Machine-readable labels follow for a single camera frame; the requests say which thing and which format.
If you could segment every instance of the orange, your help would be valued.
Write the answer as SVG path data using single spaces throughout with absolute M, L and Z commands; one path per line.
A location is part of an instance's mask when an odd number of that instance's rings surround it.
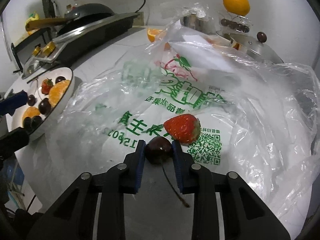
M 246 16 L 250 11 L 248 0 L 223 0 L 223 5 L 228 12 Z
M 154 42 L 156 40 L 156 36 L 162 31 L 163 30 L 148 28 L 147 35 L 148 35 L 149 41 Z
M 49 91 L 49 103 L 52 107 L 55 107 L 63 94 L 66 92 L 68 86 L 70 85 L 70 80 L 63 80 L 55 84 Z
M 30 106 L 27 108 L 27 110 L 24 112 L 23 116 L 22 116 L 22 123 L 23 123 L 23 120 L 26 118 L 26 117 L 34 117 L 36 115 L 40 115 L 40 112 L 39 112 L 39 109 L 34 107 L 34 106 Z

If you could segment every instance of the pot lid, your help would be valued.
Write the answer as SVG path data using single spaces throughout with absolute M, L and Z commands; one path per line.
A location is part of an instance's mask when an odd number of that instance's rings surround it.
M 240 45 L 248 49 L 247 54 L 254 59 L 263 58 L 264 60 L 269 60 L 275 64 L 283 63 L 283 60 L 276 54 L 276 52 L 271 49 L 267 44 L 258 41 L 252 36 L 247 36 L 243 34 L 230 33 L 231 43 L 237 42 Z

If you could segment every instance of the yellow knob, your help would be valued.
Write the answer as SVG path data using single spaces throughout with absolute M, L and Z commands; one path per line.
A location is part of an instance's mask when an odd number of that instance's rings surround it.
M 50 41 L 42 50 L 42 53 L 47 57 L 55 50 L 56 45 Z
M 41 51 L 41 48 L 39 46 L 37 46 L 37 47 L 35 47 L 35 50 L 32 52 L 32 55 L 37 56 L 40 51 Z

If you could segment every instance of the plate of fruit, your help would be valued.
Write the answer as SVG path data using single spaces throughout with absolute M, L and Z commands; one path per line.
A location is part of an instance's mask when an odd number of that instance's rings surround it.
M 67 67 L 54 69 L 34 80 L 27 91 L 27 104 L 12 117 L 12 130 L 25 128 L 30 141 L 40 137 L 62 113 L 74 86 L 73 71 Z

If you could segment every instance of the wooden handle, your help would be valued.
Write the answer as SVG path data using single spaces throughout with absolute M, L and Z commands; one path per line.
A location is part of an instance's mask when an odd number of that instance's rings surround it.
M 26 31 L 32 31 L 36 29 L 42 29 L 46 27 L 53 27 L 57 25 L 63 25 L 67 23 L 66 18 L 47 18 L 43 20 L 30 21 L 26 24 Z

